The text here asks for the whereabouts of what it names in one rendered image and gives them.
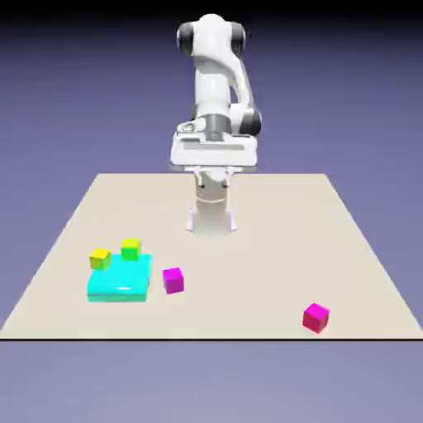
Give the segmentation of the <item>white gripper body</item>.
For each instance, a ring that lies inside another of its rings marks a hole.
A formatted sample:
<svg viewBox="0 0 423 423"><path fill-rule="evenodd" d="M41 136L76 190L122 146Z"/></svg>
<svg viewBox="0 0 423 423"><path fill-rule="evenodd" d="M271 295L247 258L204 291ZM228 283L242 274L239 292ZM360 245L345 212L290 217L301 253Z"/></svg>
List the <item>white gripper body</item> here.
<svg viewBox="0 0 423 423"><path fill-rule="evenodd" d="M251 135L223 134L223 140L207 140L204 132L173 134L170 162L179 168L254 168L258 140Z"/></svg>

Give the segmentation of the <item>small green cube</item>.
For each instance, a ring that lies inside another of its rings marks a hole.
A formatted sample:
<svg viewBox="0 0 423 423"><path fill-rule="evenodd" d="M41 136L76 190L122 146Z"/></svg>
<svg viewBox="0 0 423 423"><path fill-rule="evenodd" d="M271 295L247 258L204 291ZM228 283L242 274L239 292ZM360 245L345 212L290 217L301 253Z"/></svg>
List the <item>small green cube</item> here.
<svg viewBox="0 0 423 423"><path fill-rule="evenodd" d="M138 261L140 249L140 239L126 238L121 243L121 258L125 261Z"/></svg>

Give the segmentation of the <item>small magenta cube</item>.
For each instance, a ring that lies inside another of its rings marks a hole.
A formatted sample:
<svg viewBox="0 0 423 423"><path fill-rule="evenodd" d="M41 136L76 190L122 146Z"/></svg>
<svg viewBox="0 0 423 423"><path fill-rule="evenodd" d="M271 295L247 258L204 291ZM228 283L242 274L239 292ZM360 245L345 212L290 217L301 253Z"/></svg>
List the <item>small magenta cube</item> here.
<svg viewBox="0 0 423 423"><path fill-rule="evenodd" d="M162 274L164 289L168 295L184 290L184 277L180 268L164 269Z"/></svg>

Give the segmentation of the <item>small yellow cube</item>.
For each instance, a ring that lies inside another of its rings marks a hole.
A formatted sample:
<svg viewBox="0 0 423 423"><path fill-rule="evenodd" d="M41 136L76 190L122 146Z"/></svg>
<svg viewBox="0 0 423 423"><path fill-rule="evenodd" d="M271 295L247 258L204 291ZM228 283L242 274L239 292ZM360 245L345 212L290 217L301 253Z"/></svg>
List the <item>small yellow cube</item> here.
<svg viewBox="0 0 423 423"><path fill-rule="evenodd" d="M107 270L112 263L112 252L104 248L96 248L89 255L90 267L93 270Z"/></svg>

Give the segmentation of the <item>small crimson cube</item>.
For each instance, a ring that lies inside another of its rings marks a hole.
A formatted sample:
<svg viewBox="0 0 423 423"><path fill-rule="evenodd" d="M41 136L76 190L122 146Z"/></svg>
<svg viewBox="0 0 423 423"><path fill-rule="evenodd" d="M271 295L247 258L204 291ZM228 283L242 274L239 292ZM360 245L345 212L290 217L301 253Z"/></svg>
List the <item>small crimson cube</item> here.
<svg viewBox="0 0 423 423"><path fill-rule="evenodd" d="M307 329L320 334L327 326L330 310L313 302L304 312L302 325Z"/></svg>

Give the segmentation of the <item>large cyan box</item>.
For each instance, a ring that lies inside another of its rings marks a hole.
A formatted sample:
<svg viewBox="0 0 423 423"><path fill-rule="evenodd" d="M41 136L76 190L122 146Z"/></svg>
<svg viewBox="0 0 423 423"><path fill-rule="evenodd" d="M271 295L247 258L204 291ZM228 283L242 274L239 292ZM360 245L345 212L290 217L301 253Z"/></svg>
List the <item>large cyan box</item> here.
<svg viewBox="0 0 423 423"><path fill-rule="evenodd" d="M87 283L90 302L144 302L150 285L152 255L142 254L137 261L112 255L106 270L93 270Z"/></svg>

